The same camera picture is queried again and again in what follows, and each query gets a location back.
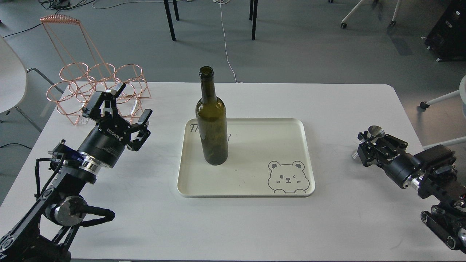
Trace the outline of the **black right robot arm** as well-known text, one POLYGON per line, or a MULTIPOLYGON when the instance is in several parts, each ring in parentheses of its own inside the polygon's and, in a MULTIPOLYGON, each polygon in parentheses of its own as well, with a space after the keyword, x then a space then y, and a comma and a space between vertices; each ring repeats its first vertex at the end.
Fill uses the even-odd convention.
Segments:
POLYGON ((413 187, 421 199, 439 204, 420 214, 422 222, 451 250, 465 252, 465 187, 457 181, 455 152, 436 145, 415 155, 408 143, 371 126, 358 134, 363 166, 376 165, 400 188, 413 187))

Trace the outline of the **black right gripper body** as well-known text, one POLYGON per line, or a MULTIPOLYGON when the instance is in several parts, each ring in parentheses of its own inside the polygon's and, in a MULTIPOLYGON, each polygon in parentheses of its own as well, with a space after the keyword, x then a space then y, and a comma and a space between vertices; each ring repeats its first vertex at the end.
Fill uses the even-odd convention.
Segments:
POLYGON ((378 166, 400 188, 419 189, 423 175, 420 169, 413 164, 412 159, 411 154, 398 150, 395 156, 381 159, 378 166))

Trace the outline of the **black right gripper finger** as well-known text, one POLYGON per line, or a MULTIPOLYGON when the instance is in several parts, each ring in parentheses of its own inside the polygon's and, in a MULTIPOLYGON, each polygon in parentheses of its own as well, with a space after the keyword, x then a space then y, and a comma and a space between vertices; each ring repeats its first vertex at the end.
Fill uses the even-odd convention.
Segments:
POLYGON ((387 165, 387 148, 384 143, 384 136, 385 132, 378 134, 360 132, 358 134, 360 144, 357 153, 363 166, 376 164, 382 168, 387 165))
POLYGON ((378 159, 394 160, 406 154, 408 143, 394 136, 386 134, 377 140, 378 159))

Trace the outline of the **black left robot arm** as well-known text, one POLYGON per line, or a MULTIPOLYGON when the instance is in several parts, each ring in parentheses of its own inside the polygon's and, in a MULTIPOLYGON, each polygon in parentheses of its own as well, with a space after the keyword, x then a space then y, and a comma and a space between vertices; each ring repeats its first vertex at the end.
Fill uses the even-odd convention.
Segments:
POLYGON ((40 187, 36 160, 36 202, 22 219, 1 238, 2 262, 69 262, 69 248, 80 227, 92 227, 115 218, 111 210, 87 204, 80 191, 93 184, 100 168, 113 168, 125 148, 138 151, 150 136, 146 109, 136 124, 119 115, 117 99, 126 84, 117 89, 96 92, 82 109, 82 115, 95 126, 73 150, 62 140, 49 152, 53 171, 40 187))

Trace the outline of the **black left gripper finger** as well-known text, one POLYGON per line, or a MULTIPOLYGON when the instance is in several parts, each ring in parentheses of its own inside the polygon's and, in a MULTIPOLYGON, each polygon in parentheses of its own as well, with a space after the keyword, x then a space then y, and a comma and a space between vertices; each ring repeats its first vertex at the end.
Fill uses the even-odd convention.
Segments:
POLYGON ((126 126, 127 121, 119 115, 116 102, 125 87, 126 84, 122 83, 117 90, 95 92, 82 109, 82 116, 99 126, 126 126))
POLYGON ((126 130, 126 147, 130 151, 139 151, 143 144, 150 136, 148 130, 148 119, 152 115, 153 110, 146 109, 139 117, 136 124, 132 124, 126 130))

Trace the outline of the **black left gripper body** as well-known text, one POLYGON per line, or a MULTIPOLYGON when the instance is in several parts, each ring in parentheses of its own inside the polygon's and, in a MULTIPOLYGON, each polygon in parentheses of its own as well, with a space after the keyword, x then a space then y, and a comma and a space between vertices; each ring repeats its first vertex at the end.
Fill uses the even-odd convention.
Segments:
POLYGON ((124 151, 129 135, 123 134, 130 123, 109 120, 96 123, 77 151, 93 156, 108 168, 113 168, 124 151))

